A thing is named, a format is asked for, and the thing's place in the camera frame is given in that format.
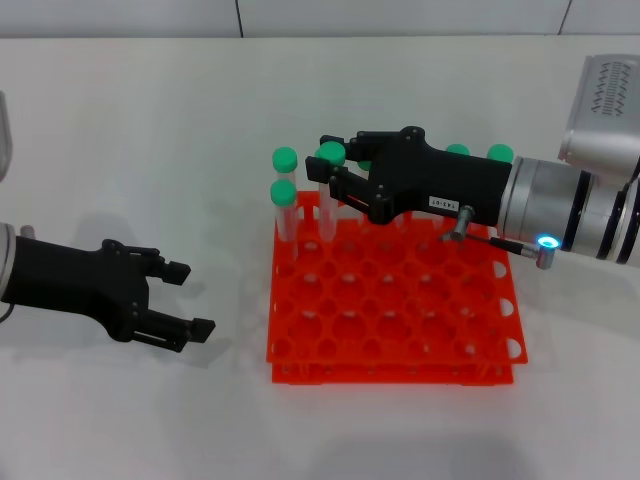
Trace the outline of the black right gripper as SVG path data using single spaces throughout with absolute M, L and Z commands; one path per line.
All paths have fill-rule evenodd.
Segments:
M 512 165 L 507 162 L 439 150 L 425 131 L 359 131 L 355 137 L 323 135 L 320 144 L 336 142 L 349 161 L 371 163 L 368 180 L 329 160 L 307 157 L 307 178 L 327 185 L 329 195 L 376 224 L 387 224 L 412 211 L 454 218 L 464 206 L 472 221 L 495 226 Z

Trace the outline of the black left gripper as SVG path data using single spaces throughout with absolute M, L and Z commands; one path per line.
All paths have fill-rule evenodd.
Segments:
M 204 344 L 216 323 L 148 310 L 146 277 L 181 286 L 190 273 L 189 265 L 167 262 L 156 248 L 106 239 L 99 249 L 87 251 L 19 237 L 1 300 L 87 316 L 116 341 L 178 353 L 189 342 Z

